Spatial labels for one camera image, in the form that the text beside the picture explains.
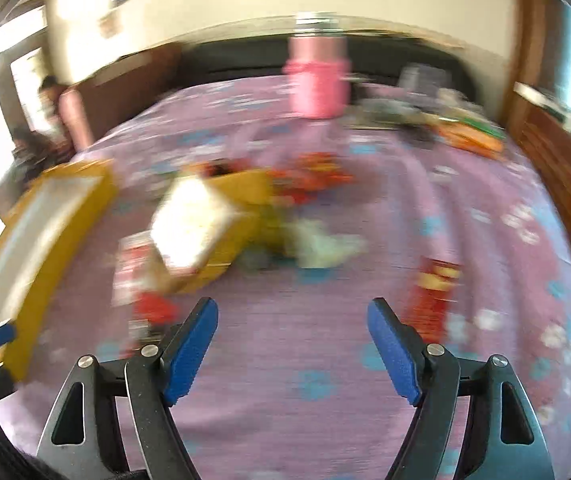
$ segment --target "clutter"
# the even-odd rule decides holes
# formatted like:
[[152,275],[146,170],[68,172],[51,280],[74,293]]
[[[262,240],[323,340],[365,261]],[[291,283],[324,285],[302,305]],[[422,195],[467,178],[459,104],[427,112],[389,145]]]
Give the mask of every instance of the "clutter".
[[320,220],[300,219],[290,225],[297,264],[302,269],[338,267],[365,250],[358,235],[329,235]]
[[133,304],[143,291],[151,289],[147,262],[152,248],[149,231],[121,238],[112,288],[112,306]]
[[217,158],[206,162],[197,162],[186,168],[188,173],[198,174],[202,178],[223,176],[230,173],[239,173],[250,169],[250,164],[244,158]]
[[325,152],[304,153],[294,161],[293,167],[268,170],[268,174],[286,205],[310,202],[314,193],[353,180],[353,176],[341,168],[337,156]]
[[461,266],[422,258],[417,281],[409,298],[405,324],[411,324],[428,343],[442,343],[445,314],[461,277]]
[[397,130],[400,126],[424,125],[426,119],[422,110],[401,100],[368,98],[360,101],[346,123],[357,130]]
[[399,74],[399,88],[409,94],[435,99],[441,88],[450,86],[450,74],[441,68],[426,64],[409,63]]
[[282,253],[282,222],[265,170],[180,177],[152,219],[155,290],[191,292],[226,272],[247,244]]
[[483,112],[483,107],[466,101],[464,95],[452,88],[440,88],[437,94],[440,114],[457,120],[472,120],[491,124]]

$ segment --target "red package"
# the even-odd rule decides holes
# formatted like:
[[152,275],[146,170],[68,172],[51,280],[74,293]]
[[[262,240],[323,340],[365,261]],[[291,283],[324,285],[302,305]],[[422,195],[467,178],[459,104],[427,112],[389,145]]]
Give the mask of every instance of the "red package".
[[152,325],[172,324],[177,319],[177,307],[154,292],[141,292],[134,305],[134,317]]
[[112,286],[112,306],[133,304],[141,291],[149,290],[146,262],[151,249],[152,239],[148,231],[121,238]]
[[412,325],[425,343],[443,342],[447,304],[460,276],[460,265],[423,258],[403,323]]

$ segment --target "pink bottle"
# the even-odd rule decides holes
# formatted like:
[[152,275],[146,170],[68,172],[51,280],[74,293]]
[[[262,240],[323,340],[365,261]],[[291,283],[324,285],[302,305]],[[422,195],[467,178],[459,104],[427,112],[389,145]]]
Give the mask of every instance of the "pink bottle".
[[340,116],[349,99],[349,67],[345,36],[334,14],[299,12],[284,67],[294,85],[293,112],[309,119]]

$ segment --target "pink cup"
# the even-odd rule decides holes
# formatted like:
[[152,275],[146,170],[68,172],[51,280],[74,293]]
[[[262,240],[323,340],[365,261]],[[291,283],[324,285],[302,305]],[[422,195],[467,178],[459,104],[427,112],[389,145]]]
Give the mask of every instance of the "pink cup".
[[349,84],[345,80],[349,62],[289,60],[284,72],[294,85],[290,95],[293,112],[308,119],[339,117],[349,99]]
[[293,61],[337,61],[346,59],[345,36],[293,36],[289,42]]

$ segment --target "toy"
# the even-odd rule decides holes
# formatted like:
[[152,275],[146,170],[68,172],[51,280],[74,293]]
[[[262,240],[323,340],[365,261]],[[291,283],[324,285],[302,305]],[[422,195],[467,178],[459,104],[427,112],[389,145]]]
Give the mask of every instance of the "toy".
[[43,172],[15,204],[0,236],[0,322],[16,338],[0,348],[12,379],[28,373],[50,298],[89,229],[117,194],[108,161]]
[[447,303],[453,301],[452,291],[460,276],[461,266],[457,264],[423,258],[403,320],[428,343],[443,341]]
[[149,231],[121,238],[112,285],[112,306],[132,304],[139,293],[149,290],[152,284],[147,276],[147,260],[151,250]]
[[310,202],[313,194],[330,187],[352,182],[354,177],[342,170],[337,156],[327,152],[304,153],[286,170],[269,170],[277,196],[286,203]]
[[177,307],[154,292],[140,292],[128,322],[129,351],[158,344],[177,320]]
[[436,128],[443,141],[477,155],[502,159],[504,142],[495,134],[489,134],[465,123],[441,122]]
[[365,250],[359,235],[329,235],[320,220],[298,219],[290,225],[297,264],[302,269],[329,269]]

